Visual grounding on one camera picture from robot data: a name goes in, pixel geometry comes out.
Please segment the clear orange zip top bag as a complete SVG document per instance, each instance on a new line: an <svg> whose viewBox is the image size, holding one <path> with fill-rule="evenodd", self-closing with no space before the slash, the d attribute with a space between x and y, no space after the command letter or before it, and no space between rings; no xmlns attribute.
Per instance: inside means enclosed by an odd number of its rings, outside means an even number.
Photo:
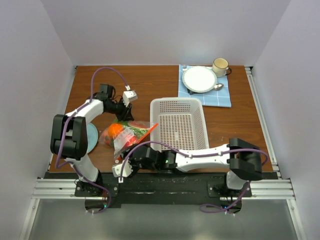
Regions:
<svg viewBox="0 0 320 240"><path fill-rule="evenodd" d="M158 125L148 121L114 121L101 133L98 142L113 147L113 158L118 164L124 150L141 143Z"/></svg>

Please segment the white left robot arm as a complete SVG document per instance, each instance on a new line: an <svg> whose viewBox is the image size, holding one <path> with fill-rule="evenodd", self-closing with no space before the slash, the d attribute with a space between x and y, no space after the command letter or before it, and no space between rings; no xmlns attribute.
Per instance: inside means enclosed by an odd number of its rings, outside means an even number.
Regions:
<svg viewBox="0 0 320 240"><path fill-rule="evenodd" d="M115 88L101 84L98 92L80 107L53 118L50 151L57 155L55 168L69 164L77 173L80 188L92 196L106 193L101 172L88 155L87 125L103 113L114 114L118 121L132 121L131 102L138 98L127 85L119 101L115 100Z"/></svg>

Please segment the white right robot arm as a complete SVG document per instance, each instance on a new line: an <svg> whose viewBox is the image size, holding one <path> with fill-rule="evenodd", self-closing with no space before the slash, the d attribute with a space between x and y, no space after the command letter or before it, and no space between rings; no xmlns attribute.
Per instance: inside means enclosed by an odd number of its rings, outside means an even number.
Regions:
<svg viewBox="0 0 320 240"><path fill-rule="evenodd" d="M138 170L187 173L198 169L227 170L223 192L235 196L245 184L263 178L263 166L269 155L240 138L228 143L198 150L176 149L159 141L135 144L123 152L124 159L115 172L118 181L133 176Z"/></svg>

